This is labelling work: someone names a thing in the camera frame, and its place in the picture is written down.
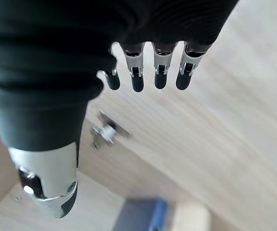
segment metal hinge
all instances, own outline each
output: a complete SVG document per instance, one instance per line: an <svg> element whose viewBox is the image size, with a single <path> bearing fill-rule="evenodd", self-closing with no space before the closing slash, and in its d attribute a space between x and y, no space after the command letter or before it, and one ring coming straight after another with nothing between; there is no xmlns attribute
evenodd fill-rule
<svg viewBox="0 0 277 231"><path fill-rule="evenodd" d="M92 127L92 147L100 149L104 144L114 145L114 138L117 134L125 138L130 138L131 133L117 124L113 119L107 116L102 110L99 110L98 119L103 123L102 128Z"/></svg>

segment black fingertip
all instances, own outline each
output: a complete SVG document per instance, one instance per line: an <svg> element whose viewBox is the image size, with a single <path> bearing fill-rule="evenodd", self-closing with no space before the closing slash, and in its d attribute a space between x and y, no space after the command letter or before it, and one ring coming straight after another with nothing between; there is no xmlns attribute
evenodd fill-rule
<svg viewBox="0 0 277 231"><path fill-rule="evenodd" d="M144 89L144 80L143 76L139 77L138 75L134 75L131 77L132 79L132 88L136 92L141 92Z"/></svg>
<svg viewBox="0 0 277 231"><path fill-rule="evenodd" d="M118 73L116 73L115 76L113 76L112 72L107 73L106 81L108 82L108 86L112 90L117 90L120 87L120 80Z"/></svg>
<svg viewBox="0 0 277 231"><path fill-rule="evenodd" d="M167 75L164 75L163 72L155 74L154 84L157 89L163 89L166 86Z"/></svg>
<svg viewBox="0 0 277 231"><path fill-rule="evenodd" d="M185 90L189 86L190 81L191 81L191 76L187 75L187 73L182 75L179 72L176 80L176 87L179 90Z"/></svg>

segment screw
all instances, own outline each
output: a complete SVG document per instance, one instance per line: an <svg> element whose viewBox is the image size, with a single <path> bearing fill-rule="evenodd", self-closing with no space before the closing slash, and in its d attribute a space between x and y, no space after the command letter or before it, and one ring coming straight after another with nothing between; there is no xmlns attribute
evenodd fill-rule
<svg viewBox="0 0 277 231"><path fill-rule="evenodd" d="M69 186L69 188L67 189L67 191L68 191L68 192L71 192L72 189L74 189L75 185L76 185L76 182L72 182L72 184Z"/></svg>
<svg viewBox="0 0 277 231"><path fill-rule="evenodd" d="M22 200L22 197L20 197L20 196L16 196L15 198L14 198L14 201L15 202L20 202Z"/></svg>
<svg viewBox="0 0 277 231"><path fill-rule="evenodd" d="M92 148L95 149L95 150L99 149L99 145L97 144L97 142L92 143Z"/></svg>

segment robotic hand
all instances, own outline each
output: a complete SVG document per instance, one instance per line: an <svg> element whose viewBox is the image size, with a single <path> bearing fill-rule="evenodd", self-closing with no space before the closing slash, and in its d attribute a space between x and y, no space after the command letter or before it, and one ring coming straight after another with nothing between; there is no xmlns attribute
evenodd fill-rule
<svg viewBox="0 0 277 231"><path fill-rule="evenodd" d="M166 85L178 41L176 86L188 87L237 0L0 0L0 138L23 189L55 218L76 200L80 133L102 70L120 86L111 44L119 42L136 92L143 48L154 47L155 86Z"/></svg>

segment robotic finger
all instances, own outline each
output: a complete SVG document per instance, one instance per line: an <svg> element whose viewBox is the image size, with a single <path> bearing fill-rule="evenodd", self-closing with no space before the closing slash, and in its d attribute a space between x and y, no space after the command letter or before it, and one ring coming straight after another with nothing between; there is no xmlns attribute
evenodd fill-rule
<svg viewBox="0 0 277 231"><path fill-rule="evenodd" d="M132 88L136 92L144 89L143 80L143 50L145 43L124 44L120 43L126 57L128 70L131 75Z"/></svg>
<svg viewBox="0 0 277 231"><path fill-rule="evenodd" d="M179 90L185 90L189 86L194 70L210 46L199 46L189 41L185 42L176 80L176 86Z"/></svg>
<svg viewBox="0 0 277 231"><path fill-rule="evenodd" d="M119 89L120 80L119 80L116 66L112 70L102 71L102 73L104 74L110 89L112 89L112 90Z"/></svg>
<svg viewBox="0 0 277 231"><path fill-rule="evenodd" d="M154 84L157 89L163 89L166 86L167 72L177 43L152 43L152 45L155 69Z"/></svg>

